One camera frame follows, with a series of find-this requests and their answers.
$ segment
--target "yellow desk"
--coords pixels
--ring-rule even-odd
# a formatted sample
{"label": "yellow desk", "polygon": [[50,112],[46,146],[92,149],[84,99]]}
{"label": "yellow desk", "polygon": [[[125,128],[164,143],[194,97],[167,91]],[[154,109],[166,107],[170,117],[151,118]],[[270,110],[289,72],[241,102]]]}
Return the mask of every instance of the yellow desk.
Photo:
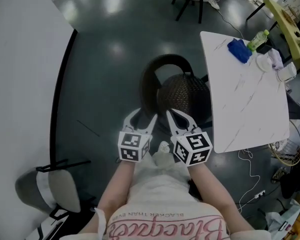
{"label": "yellow desk", "polygon": [[295,34],[295,32],[300,33],[300,31],[296,26],[292,25],[286,20],[282,13],[283,8],[278,3],[273,0],[263,0],[263,3],[253,13],[251,13],[246,20],[249,20],[265,5],[272,12],[274,19],[284,34],[296,68],[300,68],[300,47],[297,44],[298,37]]}

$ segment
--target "white cable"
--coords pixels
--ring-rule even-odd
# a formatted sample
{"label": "white cable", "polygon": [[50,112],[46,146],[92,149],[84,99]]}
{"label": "white cable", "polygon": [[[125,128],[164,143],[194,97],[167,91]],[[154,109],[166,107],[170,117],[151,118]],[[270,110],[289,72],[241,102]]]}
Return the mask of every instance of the white cable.
{"label": "white cable", "polygon": [[221,12],[219,10],[217,10],[217,12],[221,15],[221,17],[222,17],[222,19],[223,19],[224,22],[230,24],[236,31],[238,31],[240,33],[240,35],[242,36],[242,39],[245,39],[244,36],[243,36],[243,34],[240,32],[239,29],[235,28],[234,25],[232,25],[229,21],[226,21],[225,18],[224,18],[224,16],[221,14]]}
{"label": "white cable", "polygon": [[[248,153],[248,156],[249,156],[251,159],[254,157],[254,155],[252,154],[252,152],[250,152],[248,149],[244,149],[243,151],[247,152],[247,153]],[[239,209],[238,209],[238,210],[240,211],[240,213],[242,213],[242,208],[243,208],[246,204],[250,203],[253,199],[255,199],[255,197],[252,198],[249,202],[245,203],[243,206],[241,206],[241,200],[242,200],[242,198],[243,198],[248,192],[250,192],[251,190],[253,190],[253,189],[255,188],[255,186],[256,186],[256,185],[258,184],[258,182],[260,181],[260,176],[259,176],[259,175],[251,175],[251,161],[250,161],[249,159],[241,158],[241,157],[239,156],[240,152],[242,152],[242,150],[239,150],[239,151],[238,151],[238,158],[241,159],[241,160],[243,160],[243,161],[249,161],[249,176],[250,176],[251,178],[253,178],[253,177],[258,177],[258,180],[257,180],[257,182],[254,184],[254,186],[253,186],[251,189],[249,189],[247,192],[245,192],[245,193],[243,194],[243,196],[241,196],[241,198],[240,198],[240,200],[239,200]]]}
{"label": "white cable", "polygon": [[221,15],[223,21],[226,22],[226,23],[228,23],[228,24],[230,24],[231,27],[233,27],[236,31],[238,31],[238,32],[240,33],[242,39],[245,39],[245,38],[244,38],[244,35],[240,32],[240,30],[237,29],[237,28],[235,28],[234,25],[232,25],[229,21],[226,21],[226,20],[225,20],[225,17],[221,14],[221,12],[220,12],[219,10],[217,10],[217,11],[218,11],[218,13]]}

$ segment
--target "white cup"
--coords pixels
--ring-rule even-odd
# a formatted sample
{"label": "white cup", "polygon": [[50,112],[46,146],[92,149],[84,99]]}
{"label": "white cup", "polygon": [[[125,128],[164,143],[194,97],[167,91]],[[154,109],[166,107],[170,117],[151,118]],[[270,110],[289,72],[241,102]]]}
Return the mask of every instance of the white cup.
{"label": "white cup", "polygon": [[287,83],[290,80],[294,79],[296,75],[297,69],[293,62],[289,63],[287,66],[277,72],[279,81],[284,83]]}

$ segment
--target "white box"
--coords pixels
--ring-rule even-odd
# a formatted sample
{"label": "white box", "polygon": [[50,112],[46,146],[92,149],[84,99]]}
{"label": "white box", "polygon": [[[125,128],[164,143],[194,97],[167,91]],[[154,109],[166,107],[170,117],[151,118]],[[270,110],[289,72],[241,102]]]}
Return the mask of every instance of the white box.
{"label": "white box", "polygon": [[152,136],[120,131],[118,151],[121,160],[139,163],[150,149]]}
{"label": "white box", "polygon": [[172,136],[171,141],[173,154],[187,167],[206,162],[213,148],[206,132]]}

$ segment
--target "power strip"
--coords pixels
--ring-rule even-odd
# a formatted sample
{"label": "power strip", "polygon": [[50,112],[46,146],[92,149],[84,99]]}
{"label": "power strip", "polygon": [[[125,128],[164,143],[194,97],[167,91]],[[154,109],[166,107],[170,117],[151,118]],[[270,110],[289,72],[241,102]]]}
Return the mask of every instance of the power strip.
{"label": "power strip", "polygon": [[254,195],[254,199],[258,199],[258,198],[264,196],[265,193],[266,193],[265,190],[260,191],[258,194]]}

